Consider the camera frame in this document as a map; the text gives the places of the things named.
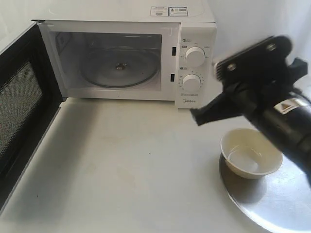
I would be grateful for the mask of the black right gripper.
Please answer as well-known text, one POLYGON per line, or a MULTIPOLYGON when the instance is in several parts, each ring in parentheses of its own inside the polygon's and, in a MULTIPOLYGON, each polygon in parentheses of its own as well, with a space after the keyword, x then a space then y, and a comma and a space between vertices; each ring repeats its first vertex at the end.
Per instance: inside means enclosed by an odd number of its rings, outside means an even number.
POLYGON ((307 62, 284 57, 231 57, 218 63, 225 94, 190 113, 198 126, 227 119, 231 101, 248 119, 307 119, 308 107, 294 83, 308 73, 307 62))

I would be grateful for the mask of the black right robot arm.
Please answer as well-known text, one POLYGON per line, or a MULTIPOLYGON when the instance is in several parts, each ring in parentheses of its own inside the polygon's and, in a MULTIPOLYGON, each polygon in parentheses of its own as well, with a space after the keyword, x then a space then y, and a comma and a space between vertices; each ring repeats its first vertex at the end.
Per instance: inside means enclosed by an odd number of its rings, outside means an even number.
POLYGON ((217 68, 223 91, 208 105, 191 109, 197 125, 244 116, 309 177, 311 103, 294 83, 308 64, 285 58, 235 58, 217 68))

